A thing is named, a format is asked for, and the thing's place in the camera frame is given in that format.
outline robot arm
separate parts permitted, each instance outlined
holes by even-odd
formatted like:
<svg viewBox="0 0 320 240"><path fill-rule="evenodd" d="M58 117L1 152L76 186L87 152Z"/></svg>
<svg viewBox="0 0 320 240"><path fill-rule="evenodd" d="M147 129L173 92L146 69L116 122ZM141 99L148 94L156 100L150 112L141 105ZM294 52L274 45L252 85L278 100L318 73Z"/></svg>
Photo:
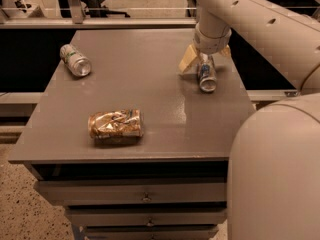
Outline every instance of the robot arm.
<svg viewBox="0 0 320 240"><path fill-rule="evenodd" d="M266 0L197 0L201 7L195 47L213 54L226 46L232 27L301 90L320 88L320 23Z"/></svg>

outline can lid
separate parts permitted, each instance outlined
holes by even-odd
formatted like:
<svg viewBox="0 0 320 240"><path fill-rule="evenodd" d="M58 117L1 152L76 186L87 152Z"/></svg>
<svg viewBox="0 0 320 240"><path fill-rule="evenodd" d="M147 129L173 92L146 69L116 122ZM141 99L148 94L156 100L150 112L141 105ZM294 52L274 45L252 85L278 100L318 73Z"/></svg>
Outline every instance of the can lid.
<svg viewBox="0 0 320 240"><path fill-rule="evenodd" d="M206 77L200 81L200 89L204 92L213 92L217 87L214 77Z"/></svg>
<svg viewBox="0 0 320 240"><path fill-rule="evenodd" d="M89 60L81 59L74 64L73 73L76 76L86 76L91 72L91 62Z"/></svg>

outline black wall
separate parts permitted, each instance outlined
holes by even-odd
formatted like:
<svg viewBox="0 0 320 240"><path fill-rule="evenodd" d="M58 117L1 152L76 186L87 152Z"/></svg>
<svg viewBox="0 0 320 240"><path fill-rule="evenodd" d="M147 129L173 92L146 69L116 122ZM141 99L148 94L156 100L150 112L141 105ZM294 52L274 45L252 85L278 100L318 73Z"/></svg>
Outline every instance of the black wall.
<svg viewBox="0 0 320 240"><path fill-rule="evenodd" d="M43 92L75 30L0 30L0 92Z"/></svg>
<svg viewBox="0 0 320 240"><path fill-rule="evenodd" d="M312 15L314 0L268 0L300 14ZM294 89L294 87L235 31L229 43L232 58L248 90Z"/></svg>

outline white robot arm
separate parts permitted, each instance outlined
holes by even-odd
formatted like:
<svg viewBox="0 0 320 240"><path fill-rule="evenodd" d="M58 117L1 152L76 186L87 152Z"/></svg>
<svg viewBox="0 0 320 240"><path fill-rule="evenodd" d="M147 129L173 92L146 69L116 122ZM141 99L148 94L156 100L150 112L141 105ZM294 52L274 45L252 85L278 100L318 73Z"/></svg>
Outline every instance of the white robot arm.
<svg viewBox="0 0 320 240"><path fill-rule="evenodd" d="M194 44L200 52L212 54L225 47L232 27L295 88L320 88L318 21L266 0L197 3L201 14Z"/></svg>
<svg viewBox="0 0 320 240"><path fill-rule="evenodd" d="M298 90L320 89L319 22L265 0L197 2L200 52L221 50L232 27ZM229 159L229 240L319 239L319 136L319 94L271 104L241 126Z"/></svg>

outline cabinet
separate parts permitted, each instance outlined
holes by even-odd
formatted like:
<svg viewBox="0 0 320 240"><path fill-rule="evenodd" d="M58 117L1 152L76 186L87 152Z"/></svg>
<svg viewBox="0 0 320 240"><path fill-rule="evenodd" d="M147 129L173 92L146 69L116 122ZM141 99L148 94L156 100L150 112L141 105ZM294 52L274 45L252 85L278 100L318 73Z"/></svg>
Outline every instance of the cabinet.
<svg viewBox="0 0 320 240"><path fill-rule="evenodd" d="M75 79L59 64L9 157L90 239L207 240L226 219L228 156L253 107L231 58L215 55L214 94L201 93L195 76L177 74L192 34L77 31L72 43L93 72ZM97 145L89 115L123 108L143 111L143 138Z"/></svg>

